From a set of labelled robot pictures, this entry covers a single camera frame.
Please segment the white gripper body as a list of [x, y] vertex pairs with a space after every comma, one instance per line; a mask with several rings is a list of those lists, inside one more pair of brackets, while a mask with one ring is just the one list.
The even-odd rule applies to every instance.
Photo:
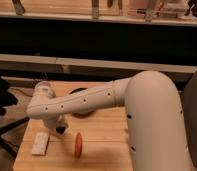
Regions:
[[57, 133], [56, 128], [59, 126], [65, 126], [66, 129], [68, 128], [68, 123], [65, 117], [62, 115], [46, 118], [43, 120], [43, 124], [47, 129], [55, 133]]

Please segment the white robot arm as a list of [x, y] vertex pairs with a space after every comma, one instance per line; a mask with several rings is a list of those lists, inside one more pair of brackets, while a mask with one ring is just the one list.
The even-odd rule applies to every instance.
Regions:
[[133, 171], [191, 171], [184, 111], [173, 81], [158, 71], [57, 97], [48, 82], [34, 89], [27, 115], [53, 129], [62, 115], [123, 106]]

